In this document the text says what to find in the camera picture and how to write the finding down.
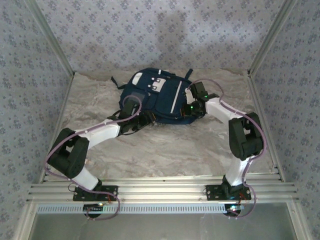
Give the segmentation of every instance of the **cable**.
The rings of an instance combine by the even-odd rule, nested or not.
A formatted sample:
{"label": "cable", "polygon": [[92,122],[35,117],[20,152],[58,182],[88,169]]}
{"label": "cable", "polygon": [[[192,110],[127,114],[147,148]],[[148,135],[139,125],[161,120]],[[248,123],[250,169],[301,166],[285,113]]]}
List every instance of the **cable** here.
{"label": "cable", "polygon": [[219,103],[221,104],[221,106],[223,106],[225,109],[227,109],[228,111],[234,113],[234,114],[238,114],[242,117],[244,117],[245,119],[247,119],[248,121],[250,121],[259,131],[259,133],[261,134],[261,137],[262,137],[262,145],[263,145],[263,149],[262,151],[256,155],[256,156],[253,156],[251,157],[249,160],[248,160],[248,163],[246,164],[244,170],[243,170],[243,173],[242,173],[242,177],[241,177],[241,181],[242,181],[242,184],[243,186],[249,188],[251,190],[251,192],[253,193],[253,206],[252,208],[250,209],[250,211],[248,211],[246,214],[242,215],[242,216],[237,216],[237,218],[244,218],[246,216],[249,216],[252,211],[255,209],[256,207],[256,203],[257,203],[257,194],[255,192],[255,190],[253,189],[252,186],[250,186],[249,184],[246,184],[246,174],[250,168],[250,165],[252,164],[253,160],[261,157],[263,154],[265,154],[266,150],[267,150],[267,139],[266,139],[266,136],[264,134],[264,131],[261,129],[261,127],[249,116],[241,113],[241,112],[238,112],[236,109],[233,109],[227,105],[225,105],[224,101],[222,101],[222,98],[224,97],[225,95],[225,91],[223,90],[223,88],[220,86],[219,83],[217,83],[215,80],[213,79],[209,79],[209,78],[201,78],[201,79],[198,79],[196,81],[194,81],[193,83],[191,83],[189,86],[188,86],[188,89],[190,88],[191,85],[195,84],[195,83],[198,83],[198,82],[202,82],[202,81],[209,81],[209,82],[212,82],[214,83],[215,85],[217,85],[219,87],[219,89],[221,90],[221,96],[219,98]]}
{"label": "cable", "polygon": [[68,190],[69,190],[70,192],[72,192],[72,193],[75,193],[76,191],[70,190],[70,186],[71,186],[72,184],[74,184],[74,183],[72,182],[72,183],[70,183],[70,184],[68,185]]}
{"label": "cable", "polygon": [[64,140],[62,140],[61,142],[59,142],[59,143],[49,152],[49,154],[48,154],[48,155],[45,157],[45,159],[44,159],[44,167],[43,167],[43,168],[44,168],[44,170],[45,170],[48,174],[51,174],[51,175],[56,176],[56,177],[61,178],[61,179],[68,180],[68,181],[72,182],[73,184],[75,184],[76,186],[78,186],[79,188],[81,188],[82,190],[84,190],[84,191],[86,191],[86,192],[88,192],[88,193],[92,193],[92,194],[105,194],[105,195],[108,195],[108,196],[112,196],[112,197],[114,197],[114,198],[117,200],[117,202],[118,202],[118,207],[117,207],[117,209],[116,209],[116,211],[115,211],[114,214],[112,214],[111,216],[102,217],[102,218],[91,218],[91,217],[89,217],[88,212],[87,212],[86,216],[87,216],[88,220],[102,221],[102,220],[107,220],[107,219],[112,219],[112,218],[114,218],[114,217],[118,214],[118,212],[119,212],[119,210],[120,210],[120,199],[119,199],[116,195],[114,195],[113,193],[111,193],[111,192],[107,192],[107,191],[93,191],[93,190],[87,189],[87,188],[85,188],[84,186],[79,185],[77,182],[75,182],[74,180],[72,180],[72,179],[70,179],[70,178],[68,178],[68,177],[66,177],[66,176],[64,176],[64,175],[56,174],[56,173],[50,171],[50,170],[48,169],[48,167],[47,167],[48,160],[50,159],[50,157],[52,156],[52,154],[54,154],[54,152],[55,152],[56,150],[58,150],[65,142],[71,140],[71,139],[74,138],[75,136],[78,136],[78,135],[81,135],[81,134],[87,134],[87,133],[89,133],[89,132],[91,132],[91,131],[93,131],[93,130],[102,128],[102,127],[104,127],[104,126],[106,126],[106,125],[125,122],[125,121],[131,120],[131,119],[133,119],[135,116],[137,116],[137,115],[140,113],[141,108],[142,108],[142,102],[141,102],[141,100],[140,100],[138,97],[136,97],[136,96],[134,96],[134,95],[128,95],[128,96],[126,96],[126,97],[123,99],[122,106],[125,104],[126,99],[127,99],[127,98],[130,98],[130,97],[133,97],[133,98],[137,99],[138,102],[139,102],[139,108],[138,108],[138,110],[137,110],[132,116],[130,116],[130,117],[128,117],[128,118],[125,118],[125,119],[120,119],[120,120],[115,120],[115,121],[109,121],[109,122],[102,122],[102,123],[100,123],[100,124],[98,124],[98,125],[96,125],[96,126],[89,127],[89,128],[87,128],[86,130],[82,130],[82,131],[75,132],[74,134],[71,134],[70,136],[66,137]]}

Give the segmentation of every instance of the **metal extrusion bar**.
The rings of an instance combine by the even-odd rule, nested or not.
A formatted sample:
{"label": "metal extrusion bar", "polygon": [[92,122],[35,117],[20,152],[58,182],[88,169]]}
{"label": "metal extrusion bar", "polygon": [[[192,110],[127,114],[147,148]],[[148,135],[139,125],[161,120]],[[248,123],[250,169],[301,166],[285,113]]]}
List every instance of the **metal extrusion bar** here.
{"label": "metal extrusion bar", "polygon": [[[62,102],[62,106],[61,106],[61,109],[60,109],[60,113],[59,113],[59,117],[58,117],[58,120],[57,120],[57,123],[55,125],[55,128],[54,128],[54,132],[53,132],[53,136],[51,138],[51,141],[50,141],[50,148],[48,149],[48,152],[50,152],[51,150],[51,146],[55,143],[58,135],[59,135],[59,132],[60,132],[60,129],[62,127],[62,118],[63,118],[63,115],[64,115],[64,111],[65,111],[65,108],[66,108],[66,103],[67,103],[67,100],[68,100],[68,97],[69,97],[69,93],[70,93],[70,90],[71,90],[71,86],[72,86],[72,82],[74,80],[74,76],[71,76],[70,77],[70,80],[69,80],[69,84],[68,84],[68,87],[65,91],[65,96],[64,96],[64,99],[63,99],[63,102]],[[40,174],[40,177],[39,177],[39,180],[38,180],[38,183],[43,183],[43,181],[45,180],[45,177],[46,177],[46,171],[44,169],[42,169],[41,171],[41,174]]]}
{"label": "metal extrusion bar", "polygon": [[40,7],[37,4],[36,0],[25,0],[25,4],[28,6],[30,12],[32,13],[34,20],[38,23],[40,29],[42,30],[43,35],[45,36],[46,40],[48,41],[49,45],[51,46],[53,52],[55,53],[56,57],[60,61],[63,69],[67,74],[73,76],[73,70],[71,65],[62,50],[61,46],[59,45],[58,40],[56,39],[54,33],[52,32],[44,14],[42,13]]}
{"label": "metal extrusion bar", "polygon": [[255,108],[257,110],[258,115],[260,116],[261,126],[263,128],[263,131],[264,131],[267,143],[268,143],[268,151],[271,155],[272,162],[273,162],[273,164],[275,164],[277,166],[277,171],[280,174],[281,180],[283,182],[285,182],[286,181],[285,174],[282,169],[281,163],[279,161],[279,156],[278,156],[278,153],[276,150],[276,145],[275,145],[274,139],[272,137],[270,127],[268,125],[267,117],[265,115],[265,111],[263,109],[255,81],[251,77],[248,77],[247,82],[249,85],[249,90],[251,92],[251,96],[252,96],[252,100],[254,102]]}
{"label": "metal extrusion bar", "polygon": [[258,52],[256,53],[251,66],[249,68],[250,75],[253,77],[260,65],[263,63],[269,49],[273,45],[276,37],[278,36],[279,32],[281,31],[282,27],[287,21],[289,14],[291,13],[293,7],[296,5],[298,0],[284,0],[280,11],[276,15],[272,26],[269,28],[268,33],[266,34],[263,43],[261,44]]}
{"label": "metal extrusion bar", "polygon": [[[235,203],[234,200],[207,201],[205,185],[221,184],[217,177],[157,177],[141,179],[115,179],[104,181],[103,185],[117,185],[118,197],[126,204],[193,204],[193,203]],[[256,191],[258,203],[287,203],[297,200],[296,187],[291,182],[275,179],[250,179],[248,184]],[[68,182],[50,182],[32,185],[28,201],[41,204],[74,203],[73,192],[67,188]]]}
{"label": "metal extrusion bar", "polygon": [[[117,205],[105,205],[89,211],[89,214],[113,214]],[[221,214],[226,213],[224,204],[127,204],[121,205],[119,214]],[[39,204],[38,214],[83,214],[83,204]]]}
{"label": "metal extrusion bar", "polygon": [[297,239],[313,239],[301,204],[299,202],[288,202],[287,207]]}
{"label": "metal extrusion bar", "polygon": [[24,205],[12,239],[29,239],[34,224],[34,219],[36,217],[37,209],[38,205],[33,202]]}

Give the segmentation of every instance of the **floral pattern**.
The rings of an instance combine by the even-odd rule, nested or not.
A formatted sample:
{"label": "floral pattern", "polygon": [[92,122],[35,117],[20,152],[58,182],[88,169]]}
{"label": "floral pattern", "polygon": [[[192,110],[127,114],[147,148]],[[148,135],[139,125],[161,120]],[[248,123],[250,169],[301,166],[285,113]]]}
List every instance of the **floral pattern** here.
{"label": "floral pattern", "polygon": [[69,83],[23,0],[0,1],[0,239],[39,179]]}
{"label": "floral pattern", "polygon": [[286,180],[320,239],[320,3],[298,1],[254,77]]}
{"label": "floral pattern", "polygon": [[282,0],[38,0],[76,72],[248,69]]}

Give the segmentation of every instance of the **enclosure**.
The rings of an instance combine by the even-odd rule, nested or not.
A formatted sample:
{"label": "enclosure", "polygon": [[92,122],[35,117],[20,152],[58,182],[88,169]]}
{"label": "enclosure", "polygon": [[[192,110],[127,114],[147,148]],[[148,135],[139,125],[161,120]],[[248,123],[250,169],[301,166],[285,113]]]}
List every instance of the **enclosure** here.
{"label": "enclosure", "polygon": [[[116,239],[229,239],[230,229],[237,229],[240,239],[320,237],[317,1],[4,0],[0,5],[4,239],[57,234],[100,239],[111,233]],[[229,128],[213,116],[188,125],[149,125],[88,151],[86,168],[103,185],[118,186],[122,209],[106,229],[102,222],[86,221],[85,202],[72,201],[67,181],[42,170],[61,129],[88,128],[119,109],[122,91],[112,76],[125,84],[148,67],[181,77],[193,69],[191,81],[214,79],[226,103],[259,115],[268,148],[247,175],[258,199],[244,220],[247,227],[221,214],[223,202],[203,194],[206,185],[221,183],[235,160]],[[221,94],[210,82],[204,86]],[[253,200],[246,202],[244,211]],[[108,209],[101,213],[112,213]],[[59,224],[48,228],[53,222]],[[176,231],[180,225],[189,232]],[[163,230],[154,231],[157,226]],[[89,229],[96,234],[87,234]]]}

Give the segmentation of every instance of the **navy blue backpack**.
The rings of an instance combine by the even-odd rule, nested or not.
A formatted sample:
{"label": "navy blue backpack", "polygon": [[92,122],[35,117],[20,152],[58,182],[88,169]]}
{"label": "navy blue backpack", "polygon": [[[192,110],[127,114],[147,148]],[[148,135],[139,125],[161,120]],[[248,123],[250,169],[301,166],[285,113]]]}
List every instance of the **navy blue backpack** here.
{"label": "navy blue backpack", "polygon": [[185,89],[192,83],[188,80],[192,71],[190,69],[185,77],[180,77],[161,69],[145,68],[136,72],[123,86],[118,86],[113,77],[111,80],[118,89],[123,89],[119,101],[121,110],[124,98],[134,95],[142,102],[141,112],[153,113],[157,123],[185,125],[197,119],[195,116],[182,116],[181,113],[183,104],[187,102]]}

